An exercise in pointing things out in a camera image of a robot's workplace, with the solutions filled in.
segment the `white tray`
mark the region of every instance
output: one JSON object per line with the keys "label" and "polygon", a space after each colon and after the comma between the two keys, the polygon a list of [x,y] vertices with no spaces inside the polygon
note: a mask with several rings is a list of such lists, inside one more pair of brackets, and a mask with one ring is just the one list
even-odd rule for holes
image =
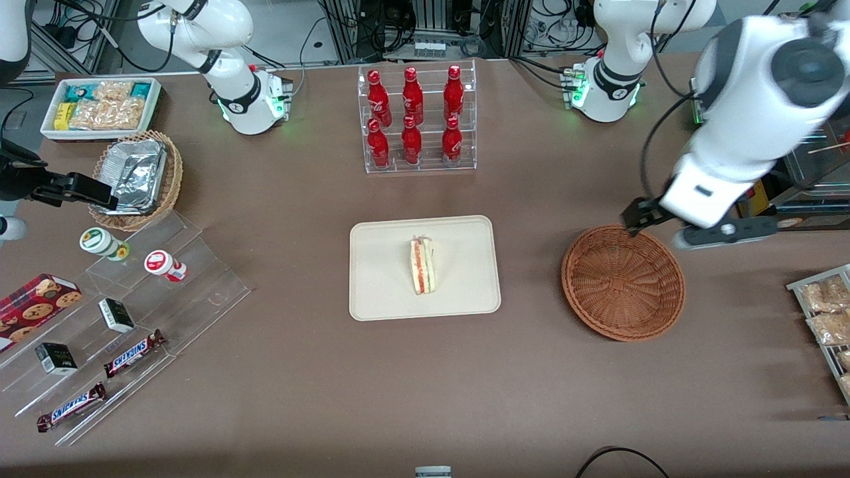
{"label": "white tray", "polygon": [[[433,240],[436,292],[416,295],[413,236]],[[490,314],[502,304],[485,216],[361,223],[351,230],[348,311],[358,321]]]}
{"label": "white tray", "polygon": [[[80,85],[84,83],[100,83],[104,80],[133,83],[150,83],[148,97],[144,99],[144,109],[142,110],[142,117],[139,120],[139,126],[136,129],[107,129],[98,131],[54,129],[54,119],[56,118],[56,110],[59,109],[59,104],[65,99],[65,95],[68,93],[68,88],[71,85]],[[148,127],[150,126],[150,121],[153,119],[154,110],[156,109],[156,102],[159,100],[161,88],[162,87],[160,86],[160,83],[156,79],[151,77],[86,77],[74,78],[71,80],[62,80],[59,82],[59,84],[56,85],[54,97],[52,100],[50,100],[48,112],[44,115],[44,120],[42,121],[41,128],[42,134],[45,138],[58,141],[97,141],[102,139],[118,139],[123,138],[125,136],[129,136],[131,134],[143,133],[148,129]]]}

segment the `red cookie box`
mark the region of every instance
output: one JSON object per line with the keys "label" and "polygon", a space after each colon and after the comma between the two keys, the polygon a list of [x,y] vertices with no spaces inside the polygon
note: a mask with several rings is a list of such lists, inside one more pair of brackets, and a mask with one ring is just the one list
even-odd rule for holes
{"label": "red cookie box", "polygon": [[35,332],[81,297],[73,282],[41,274],[0,300],[0,352]]}

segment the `snickers bar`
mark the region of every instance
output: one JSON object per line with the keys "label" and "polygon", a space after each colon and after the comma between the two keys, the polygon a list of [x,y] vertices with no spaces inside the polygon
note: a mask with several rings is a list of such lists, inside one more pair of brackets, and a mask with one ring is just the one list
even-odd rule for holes
{"label": "snickers bar", "polygon": [[134,345],[133,348],[120,354],[115,360],[104,365],[106,377],[112,378],[125,367],[129,367],[138,359],[147,355],[148,352],[154,349],[157,345],[165,342],[159,329],[157,328],[151,335],[148,335],[141,342]]}
{"label": "snickers bar", "polygon": [[38,417],[38,422],[36,423],[38,432],[44,433],[52,429],[58,422],[70,417],[74,413],[79,413],[83,408],[100,400],[106,400],[106,388],[102,383],[98,382],[94,388],[69,401],[62,407],[53,410],[53,413],[46,413]]}

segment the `aluminum foil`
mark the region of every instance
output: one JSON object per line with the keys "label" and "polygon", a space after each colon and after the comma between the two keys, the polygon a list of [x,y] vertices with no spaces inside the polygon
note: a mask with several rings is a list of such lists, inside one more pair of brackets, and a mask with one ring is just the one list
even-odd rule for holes
{"label": "aluminum foil", "polygon": [[146,215],[156,210],[168,148],[155,139],[113,145],[106,153],[98,180],[112,187],[118,208],[107,215]]}

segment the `acrylic display rack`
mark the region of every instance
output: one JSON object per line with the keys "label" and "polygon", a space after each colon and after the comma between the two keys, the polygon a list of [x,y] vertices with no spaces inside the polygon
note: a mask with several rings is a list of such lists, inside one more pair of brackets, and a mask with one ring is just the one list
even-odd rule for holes
{"label": "acrylic display rack", "polygon": [[[463,83],[463,113],[458,125],[463,142],[461,143],[461,160],[457,166],[448,168],[443,164],[443,132],[445,117],[443,116],[443,89],[449,76],[449,66],[461,67],[461,83]],[[425,103],[424,122],[419,125],[422,133],[422,160],[416,166],[405,161],[404,148],[401,144],[401,132],[404,130],[403,119],[405,108],[401,92],[405,87],[405,68],[409,65],[365,65],[358,71],[357,100],[360,105],[360,133],[363,137],[363,157],[366,172],[369,174],[417,173],[417,172],[451,172],[475,169],[478,165],[478,147],[476,132],[478,128],[475,93],[478,84],[475,77],[475,62],[464,61],[435,61],[416,63],[416,75],[422,85],[422,95]],[[389,141],[389,161],[387,169],[378,169],[371,159],[369,144],[366,137],[369,130],[366,122],[371,118],[369,109],[369,82],[366,73],[378,70],[381,73],[381,83],[389,94],[389,109],[393,114],[393,123],[383,132]]]}
{"label": "acrylic display rack", "polygon": [[[57,446],[79,440],[250,293],[207,247],[201,231],[178,213],[171,212],[146,225],[127,242],[127,259],[116,263],[102,258],[74,281],[83,294],[77,304],[0,355],[3,400],[16,417],[32,423],[32,433],[37,433],[39,416],[91,390],[98,382],[104,383],[107,401],[84,408],[42,434]],[[156,249],[166,250],[186,264],[183,281],[169,282],[145,271],[145,257]],[[104,297],[127,306],[136,324],[132,332],[107,328],[98,307]],[[157,328],[166,342],[107,379],[104,364]],[[67,345],[78,369],[66,377],[45,373],[35,352],[41,342]]]}
{"label": "acrylic display rack", "polygon": [[[810,321],[812,317],[814,317],[816,314],[814,314],[810,310],[809,304],[802,297],[802,287],[813,282],[821,282],[824,279],[829,279],[833,276],[839,276],[841,280],[844,281],[844,286],[847,287],[847,290],[850,290],[850,276],[848,274],[850,274],[850,265],[843,265],[842,267],[836,267],[835,269],[827,270],[826,272],[808,277],[801,281],[793,282],[785,286],[785,288],[794,293],[797,302],[802,308],[803,314],[805,314],[806,316],[806,320]],[[818,342],[818,345],[821,351],[824,352],[826,362],[830,366],[830,370],[832,371],[832,375],[833,377],[835,377],[836,382],[838,382],[838,378],[844,375],[845,373],[850,373],[850,371],[844,368],[841,361],[838,360],[838,354],[842,353],[845,350],[850,350],[850,345],[823,345],[820,342]],[[850,395],[840,385],[838,388],[841,391],[841,394],[844,395],[844,401],[850,406]]]}

